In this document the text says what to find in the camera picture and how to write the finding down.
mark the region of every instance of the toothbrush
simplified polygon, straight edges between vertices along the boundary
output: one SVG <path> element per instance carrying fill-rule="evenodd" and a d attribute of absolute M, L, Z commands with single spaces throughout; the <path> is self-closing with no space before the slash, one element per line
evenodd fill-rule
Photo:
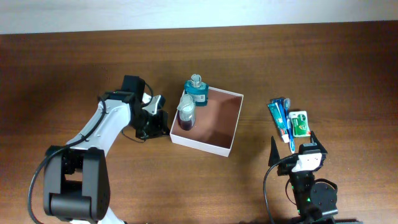
<path fill-rule="evenodd" d="M 284 110 L 285 110 L 285 115 L 286 115 L 286 123 L 287 123 L 287 131 L 289 132 L 289 146 L 290 146 L 290 152 L 294 154 L 295 152 L 295 144 L 294 144 L 294 137 L 293 137 L 293 132 L 292 132 L 292 122 L 289 118 L 288 110 L 290 108 L 290 99 L 286 98 L 284 99 Z"/>

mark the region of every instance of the white box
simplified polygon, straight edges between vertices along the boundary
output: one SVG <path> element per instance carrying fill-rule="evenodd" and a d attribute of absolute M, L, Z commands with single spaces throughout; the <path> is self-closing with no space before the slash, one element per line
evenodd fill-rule
<path fill-rule="evenodd" d="M 197 106 L 195 126 L 184 131 L 174 116 L 172 142 L 194 149 L 229 156 L 241 113 L 243 95 L 209 87 L 207 106 Z"/>

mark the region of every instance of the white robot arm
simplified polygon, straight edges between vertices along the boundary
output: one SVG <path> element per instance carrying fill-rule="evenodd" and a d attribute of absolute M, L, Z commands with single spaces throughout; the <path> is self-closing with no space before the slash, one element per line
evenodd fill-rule
<path fill-rule="evenodd" d="M 111 192 L 105 157 L 117 135 L 128 125 L 142 140 L 170 132 L 167 113 L 161 110 L 164 97 L 145 94 L 145 85 L 139 77 L 125 76 L 121 90 L 103 95 L 96 113 L 79 134 L 66 146 L 50 146 L 43 161 L 47 215 L 74 224 L 126 223 L 109 208 Z M 82 181 L 67 180 L 65 176 L 75 171 L 83 173 Z M 31 190 L 36 177 L 35 173 L 29 188 L 28 209 L 33 221 L 40 223 L 31 211 Z"/>

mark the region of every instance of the clear bottle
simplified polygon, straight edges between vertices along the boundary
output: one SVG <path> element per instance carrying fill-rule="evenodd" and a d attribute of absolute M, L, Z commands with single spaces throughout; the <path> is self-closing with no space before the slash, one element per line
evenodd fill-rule
<path fill-rule="evenodd" d="M 184 85 L 185 93 L 192 96 L 197 106 L 206 106 L 208 101 L 209 85 L 201 81 L 201 76 L 193 74 L 191 80 Z"/>
<path fill-rule="evenodd" d="M 178 124 L 183 130 L 189 131 L 195 125 L 195 103 L 189 94 L 184 94 L 181 97 L 178 109 Z"/>

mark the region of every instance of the green toothpaste box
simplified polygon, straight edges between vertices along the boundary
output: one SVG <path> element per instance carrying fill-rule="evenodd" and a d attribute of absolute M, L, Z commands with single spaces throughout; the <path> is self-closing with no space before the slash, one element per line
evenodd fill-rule
<path fill-rule="evenodd" d="M 311 130 L 308 126 L 308 116 L 306 111 L 294 111 L 289 113 L 292 121 L 293 136 L 295 138 L 311 136 Z"/>

